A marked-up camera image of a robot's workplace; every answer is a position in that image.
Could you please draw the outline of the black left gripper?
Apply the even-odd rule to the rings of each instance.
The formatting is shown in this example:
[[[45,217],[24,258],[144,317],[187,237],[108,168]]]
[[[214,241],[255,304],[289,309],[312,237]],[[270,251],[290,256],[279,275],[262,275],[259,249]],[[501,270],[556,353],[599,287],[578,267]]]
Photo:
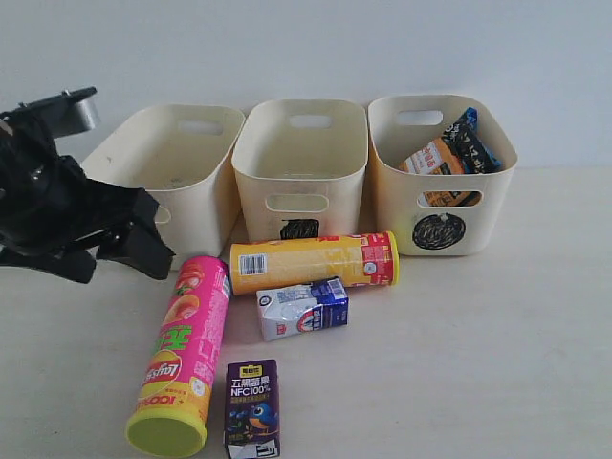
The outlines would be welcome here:
[[[158,209],[143,188],[87,178],[73,157],[57,152],[39,118],[1,120],[1,244],[11,249],[1,250],[2,267],[87,284],[97,266],[88,251],[59,258],[43,253],[106,230],[97,260],[167,279],[174,251],[157,230]]]

